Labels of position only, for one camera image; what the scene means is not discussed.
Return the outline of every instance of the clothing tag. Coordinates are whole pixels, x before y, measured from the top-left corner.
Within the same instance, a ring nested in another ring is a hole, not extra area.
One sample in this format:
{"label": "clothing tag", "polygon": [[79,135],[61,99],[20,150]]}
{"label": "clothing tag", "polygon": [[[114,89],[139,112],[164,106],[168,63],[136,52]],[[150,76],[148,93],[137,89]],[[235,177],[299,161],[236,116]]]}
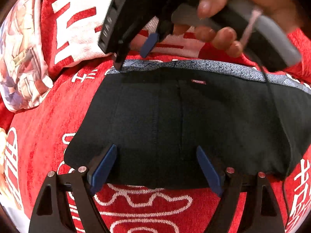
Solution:
{"label": "clothing tag", "polygon": [[206,82],[203,81],[203,80],[191,80],[191,81],[194,82],[194,83],[199,83],[199,84],[204,84],[204,85],[206,85]]}

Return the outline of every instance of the black cable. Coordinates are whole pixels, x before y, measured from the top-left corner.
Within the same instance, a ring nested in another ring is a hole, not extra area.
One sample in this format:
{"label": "black cable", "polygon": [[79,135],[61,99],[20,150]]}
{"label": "black cable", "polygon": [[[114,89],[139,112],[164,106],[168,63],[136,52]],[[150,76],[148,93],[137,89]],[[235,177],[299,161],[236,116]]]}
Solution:
{"label": "black cable", "polygon": [[262,74],[263,74],[263,76],[264,76],[264,78],[265,78],[265,81],[266,81],[266,85],[267,85],[267,88],[268,88],[269,95],[270,95],[271,98],[272,98],[273,105],[274,105],[274,107],[275,107],[275,109],[276,109],[277,116],[278,116],[278,118],[279,118],[281,127],[282,127],[282,129],[283,129],[283,132],[284,132],[284,134],[285,134],[285,136],[286,136],[286,138],[287,138],[288,144],[289,144],[289,146],[290,146],[290,163],[289,163],[289,165],[288,165],[288,168],[287,168],[287,171],[286,171],[286,174],[285,174],[285,178],[284,178],[284,180],[282,181],[282,193],[283,193],[283,199],[284,199],[285,206],[286,206],[286,211],[287,211],[287,221],[286,221],[286,224],[285,224],[285,228],[286,228],[287,225],[288,225],[288,223],[289,223],[289,219],[290,219],[290,210],[289,210],[288,201],[287,201],[287,196],[286,196],[286,191],[285,191],[285,181],[286,181],[286,178],[287,178],[287,177],[289,176],[289,174],[290,174],[290,167],[291,167],[291,165],[292,165],[292,163],[293,163],[292,161],[293,161],[293,157],[294,157],[294,151],[293,151],[293,147],[292,147],[292,145],[291,145],[291,143],[290,143],[290,139],[289,139],[289,136],[288,136],[287,131],[286,131],[286,129],[285,129],[284,123],[283,123],[283,121],[282,121],[282,119],[281,119],[281,117],[280,117],[280,113],[279,113],[279,111],[278,111],[277,104],[276,104],[276,101],[275,101],[275,98],[274,98],[274,94],[273,94],[273,92],[272,92],[271,84],[270,84],[270,82],[269,82],[269,80],[268,80],[267,74],[266,74],[265,70],[263,69],[263,66],[260,64],[260,62],[257,62],[257,64],[259,65],[260,70],[261,70],[261,72],[262,72]]}

